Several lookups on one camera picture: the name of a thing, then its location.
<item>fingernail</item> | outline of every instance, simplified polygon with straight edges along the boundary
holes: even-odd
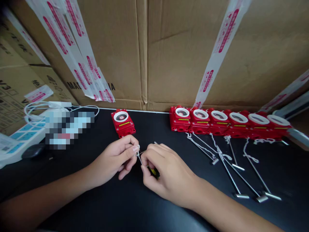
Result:
[[[133,152],[137,152],[139,150],[138,146],[133,146]]]

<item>hand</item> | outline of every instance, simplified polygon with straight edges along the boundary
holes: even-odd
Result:
[[[90,187],[94,188],[109,181],[117,172],[122,180],[136,163],[139,150],[138,140],[127,135],[107,146],[90,165],[82,171],[87,175]]]
[[[149,144],[141,155],[144,185],[159,196],[185,208],[192,207],[192,199],[198,194],[201,178],[195,175],[179,155],[164,144]],[[156,167],[157,180],[146,167]]]

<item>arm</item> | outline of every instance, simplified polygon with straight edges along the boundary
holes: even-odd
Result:
[[[58,209],[82,193],[109,181],[119,180],[136,163],[138,141],[128,135],[111,143],[84,169],[14,197],[0,205],[0,222],[8,231],[32,231]]]
[[[141,156],[146,187],[176,205],[195,211],[222,232],[282,231],[196,176],[176,152],[150,144]],[[160,172],[157,180],[146,165]]]

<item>right hand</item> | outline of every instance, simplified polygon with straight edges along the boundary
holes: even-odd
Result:
[[[197,198],[201,178],[191,171],[175,151],[164,144],[149,144],[141,160],[146,187],[178,206],[193,207],[192,201]],[[158,180],[150,174],[147,165],[151,169],[158,169]]]

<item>white ring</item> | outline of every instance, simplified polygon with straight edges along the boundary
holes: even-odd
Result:
[[[214,115],[215,113],[218,114],[218,115],[220,115],[220,116],[222,116],[223,118],[217,117],[216,115]],[[225,121],[225,120],[228,119],[227,115],[226,115],[225,113],[221,112],[221,111],[212,111],[212,112],[211,112],[211,115],[212,115],[214,118],[216,118],[216,119],[218,119],[218,120],[220,120],[220,121]]]
[[[236,116],[236,117],[241,118],[242,121],[240,121],[240,120],[237,119],[237,118],[234,118],[233,116]],[[230,117],[231,119],[233,119],[234,121],[239,122],[239,123],[247,123],[247,122],[248,122],[248,119],[247,119],[245,116],[243,116],[242,114],[240,114],[240,113],[232,112],[232,113],[230,113],[229,117]]]
[[[275,124],[278,124],[280,126],[289,126],[291,125],[289,121],[285,120],[284,118],[281,118],[279,116],[276,115],[267,115],[267,118],[272,121]]]
[[[197,113],[197,112],[200,112],[201,114],[204,114],[204,115],[205,115],[205,118],[202,118],[202,117],[196,115],[195,113]],[[200,109],[194,110],[194,111],[193,111],[193,115],[194,115],[195,117],[199,118],[199,119],[207,119],[207,118],[208,118],[208,113],[207,113],[206,111],[203,111],[203,110],[200,110]]]
[[[117,120],[116,118],[117,118],[117,116],[120,115],[120,114],[125,114],[125,115],[126,115],[125,119],[123,119],[123,120]],[[125,120],[128,119],[128,117],[129,117],[129,115],[128,115],[127,112],[125,112],[125,111],[119,111],[119,112],[115,113],[115,115],[114,115],[114,120],[115,120],[116,122],[124,122]]]
[[[269,123],[270,123],[270,121],[269,121],[267,118],[265,118],[265,117],[263,117],[263,116],[261,116],[261,115],[259,115],[259,114],[249,114],[249,115],[248,115],[248,118],[249,118],[251,121],[253,121],[253,122],[257,123],[257,124],[260,124],[260,125],[266,125],[266,124],[269,124]]]
[[[185,112],[187,113],[187,115],[180,115],[180,114],[178,113],[178,111],[180,111],[180,110],[185,111]],[[179,117],[182,117],[182,118],[186,118],[186,117],[189,116],[189,111],[188,111],[187,109],[185,109],[185,108],[177,108],[177,109],[175,110],[175,113],[176,113]]]

